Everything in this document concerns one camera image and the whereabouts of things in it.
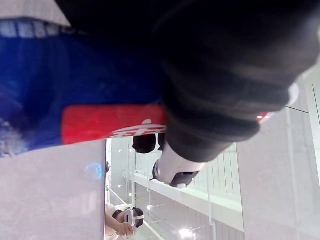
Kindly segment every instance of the blue fabric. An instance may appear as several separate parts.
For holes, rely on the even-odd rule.
[[[0,20],[0,157],[14,141],[8,126],[24,146],[15,153],[61,145],[67,106],[160,103],[165,75],[151,53],[39,20]]]

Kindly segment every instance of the black sleeve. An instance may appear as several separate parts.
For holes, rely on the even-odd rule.
[[[159,21],[166,137],[176,153],[211,161],[254,136],[259,114],[288,103],[289,86],[319,53],[318,1],[305,2],[197,1]]]

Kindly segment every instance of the white wall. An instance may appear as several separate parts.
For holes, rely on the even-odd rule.
[[[295,108],[237,144],[246,240],[320,239],[320,186],[305,99]]]
[[[69,26],[54,0],[0,0],[0,18],[31,17]]]
[[[320,65],[316,65],[303,77],[307,93],[308,110],[310,112],[317,168],[320,173]]]
[[[104,149],[94,141],[0,158],[0,239],[102,240]]]

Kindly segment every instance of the glass panel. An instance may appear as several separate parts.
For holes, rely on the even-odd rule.
[[[186,189],[149,181],[162,154],[158,142],[147,154],[136,153],[132,145],[132,137],[108,139],[111,170],[106,175],[106,199],[114,205],[133,204],[144,212],[139,239],[244,239],[235,144],[208,163]]]

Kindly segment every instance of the person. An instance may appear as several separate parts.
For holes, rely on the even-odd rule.
[[[133,209],[134,216],[143,216],[144,212],[137,207]],[[135,226],[125,222],[125,212],[110,203],[105,205],[105,239],[116,240],[119,236],[132,236],[135,234],[134,228],[139,228],[143,225],[143,219],[136,220]]]
[[[159,133],[156,137],[155,134],[141,135],[133,137],[132,147],[138,154],[149,154],[156,148],[156,138],[158,138],[159,148],[158,151],[163,151],[165,146],[165,133]]]
[[[166,141],[196,163],[256,135],[319,55],[319,0],[55,1],[75,28],[156,50]]]

